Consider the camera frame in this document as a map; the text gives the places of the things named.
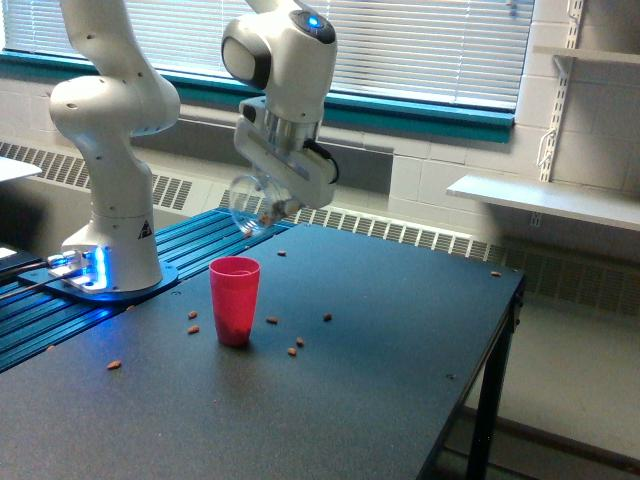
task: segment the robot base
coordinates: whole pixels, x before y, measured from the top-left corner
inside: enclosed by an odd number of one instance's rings
[[[108,293],[86,293],[80,289],[74,288],[64,280],[43,285],[43,290],[58,293],[67,297],[74,298],[83,302],[101,303],[109,305],[136,305],[151,297],[155,297],[159,293],[168,290],[178,283],[178,269],[173,265],[160,262],[160,270],[162,272],[162,280],[152,287],[133,292],[108,292]],[[19,275],[18,278],[30,284],[36,284],[51,280],[51,276],[46,268],[34,270],[33,272]]]

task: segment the clear plastic cup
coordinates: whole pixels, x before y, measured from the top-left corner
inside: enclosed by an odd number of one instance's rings
[[[284,196],[266,175],[237,177],[229,189],[229,209],[240,231],[246,236],[262,235],[273,223],[273,210]]]
[[[260,264],[252,258],[223,257],[209,265],[218,340],[241,347],[249,342],[260,283]]]

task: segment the window blind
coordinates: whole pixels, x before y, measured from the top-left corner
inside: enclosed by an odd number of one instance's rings
[[[514,110],[534,0],[309,0],[336,27],[333,90]],[[228,76],[225,25],[242,0],[127,0],[157,68]],[[4,0],[6,48],[77,56],[57,0]]]

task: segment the black cable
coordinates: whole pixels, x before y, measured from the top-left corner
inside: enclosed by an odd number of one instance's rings
[[[13,297],[17,297],[18,295],[21,295],[23,293],[26,292],[30,292],[32,290],[37,290],[38,288],[47,285],[49,283],[53,283],[57,280],[64,280],[65,278],[72,278],[72,277],[78,277],[82,275],[82,269],[78,269],[78,270],[73,270],[69,273],[65,273],[64,275],[60,275],[59,277],[52,277],[48,280],[45,280],[44,282],[40,282],[40,283],[35,283],[29,287],[26,288],[21,288],[20,290],[14,290],[12,292],[6,293],[4,295],[2,295],[0,297],[0,302],[4,301],[4,300],[8,300],[9,298],[13,298]]]
[[[0,282],[4,282],[8,278],[14,277],[16,275],[20,275],[21,273],[30,272],[31,270],[37,270],[38,268],[45,268],[47,266],[48,266],[47,262],[42,261],[42,262],[30,263],[28,265],[23,265],[21,267],[12,268],[11,270],[2,272],[2,274],[0,275]]]

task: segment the heating vent grille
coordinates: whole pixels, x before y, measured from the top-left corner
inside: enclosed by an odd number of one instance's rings
[[[82,158],[0,142],[0,157],[10,158],[40,167],[39,178],[50,182],[89,189],[89,172]],[[182,210],[193,183],[164,175],[153,176],[153,204]]]
[[[229,208],[228,190],[224,192],[220,206]],[[287,220],[292,223],[322,225],[524,270],[529,293],[609,312],[640,316],[640,274],[635,272],[582,264],[524,249],[489,244],[468,236],[420,229],[402,222],[339,210],[304,208]]]

